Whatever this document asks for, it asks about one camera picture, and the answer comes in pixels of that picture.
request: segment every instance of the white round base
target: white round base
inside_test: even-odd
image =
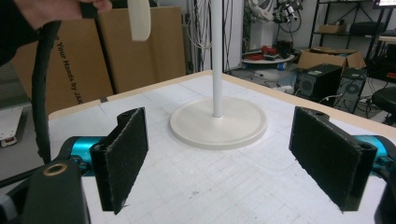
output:
[[[257,141],[265,133],[264,111],[249,101],[223,97],[223,116],[213,117],[213,99],[193,101],[170,118],[172,132],[181,142],[202,149],[235,149]]]

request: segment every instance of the white handheld object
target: white handheld object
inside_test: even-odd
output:
[[[145,41],[151,30],[149,0],[128,0],[129,21],[132,40]]]

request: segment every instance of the person's arm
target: person's arm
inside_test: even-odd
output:
[[[98,11],[112,8],[109,0],[81,0]],[[38,28],[50,21],[81,19],[78,0],[0,0],[0,65],[18,47],[38,39]]]

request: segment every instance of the black sleeve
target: black sleeve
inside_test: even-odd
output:
[[[0,0],[0,65],[14,57],[17,48],[38,39],[13,0]]]

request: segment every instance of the office chair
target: office chair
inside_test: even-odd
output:
[[[392,125],[396,122],[396,87],[388,87],[376,91],[372,97],[373,104],[389,113],[384,124]]]

